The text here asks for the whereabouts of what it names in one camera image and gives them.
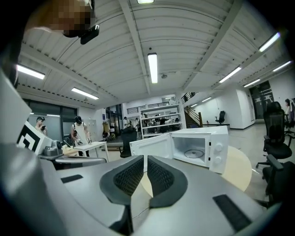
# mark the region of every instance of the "stair railing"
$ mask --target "stair railing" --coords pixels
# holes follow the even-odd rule
[[[196,122],[200,125],[200,127],[203,127],[203,122],[202,122],[202,115],[201,112],[199,114],[195,113],[191,108],[188,106],[184,108],[184,111]]]

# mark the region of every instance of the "fluorescent light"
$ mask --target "fluorescent light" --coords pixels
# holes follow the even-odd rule
[[[211,99],[212,97],[210,97],[210,98],[207,98],[207,99],[205,99],[205,100],[203,100],[202,102],[204,102],[204,101],[207,101],[207,100],[209,100],[209,99]]]
[[[139,4],[144,4],[144,3],[153,3],[153,2],[154,2],[154,0],[137,0],[137,2],[138,2]]]
[[[273,72],[276,72],[280,69],[282,69],[283,67],[285,67],[286,65],[289,65],[292,61],[288,61],[285,64],[280,65],[278,68],[274,69]]]
[[[79,90],[79,89],[77,89],[77,88],[73,88],[72,91],[73,91],[73,92],[76,92],[76,93],[79,93],[79,94],[82,94],[82,95],[84,95],[84,96],[86,96],[86,97],[89,97],[89,98],[95,99],[95,100],[98,99],[98,97],[95,97],[95,96],[93,96],[93,95],[91,95],[91,94],[85,93],[84,91]]]
[[[269,41],[267,41],[264,45],[262,45],[261,48],[259,48],[259,51],[263,52],[265,51],[271,44],[273,44],[278,38],[280,37],[280,33],[276,33],[273,37],[270,38]]]
[[[246,87],[248,87],[248,86],[250,86],[250,85],[252,85],[252,84],[254,84],[254,83],[257,83],[257,82],[259,82],[259,81],[260,81],[260,79],[255,80],[255,81],[253,81],[253,82],[251,82],[251,83],[245,85],[244,88],[246,88]]]
[[[59,115],[50,115],[50,114],[47,114],[47,116],[59,117]]]
[[[234,74],[236,74],[238,71],[241,70],[241,67],[237,67],[235,68],[231,73],[229,73],[226,77],[224,77],[222,80],[220,80],[220,83],[223,83],[224,81],[226,81],[227,79],[229,79],[230,77],[232,77]]]
[[[149,62],[149,69],[151,71],[152,83],[158,82],[158,59],[156,53],[150,53],[147,55]]]
[[[30,76],[34,76],[34,77],[39,78],[39,79],[44,79],[44,77],[45,77],[44,74],[36,72],[34,70],[31,70],[31,69],[26,68],[26,67],[21,66],[21,65],[17,65],[17,70],[19,72],[25,73],[25,74],[30,75]]]

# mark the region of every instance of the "man wearing black cap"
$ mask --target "man wearing black cap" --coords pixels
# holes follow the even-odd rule
[[[75,117],[75,123],[72,125],[71,129],[71,137],[75,141],[76,146],[92,143],[87,125],[82,122],[81,116]]]
[[[43,125],[43,121],[45,121],[45,118],[43,117],[38,117],[37,118],[37,123],[35,126],[35,129],[38,130],[40,133],[44,134],[47,136],[47,128],[45,125]]]

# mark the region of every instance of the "white microwave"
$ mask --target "white microwave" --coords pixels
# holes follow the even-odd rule
[[[154,155],[177,159],[223,173],[229,145],[227,126],[183,129],[130,143],[132,155]]]

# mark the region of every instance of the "chair headrest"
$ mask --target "chair headrest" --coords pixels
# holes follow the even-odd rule
[[[282,109],[281,105],[277,101],[274,101],[274,102],[267,105],[267,112],[277,112],[281,109]]]

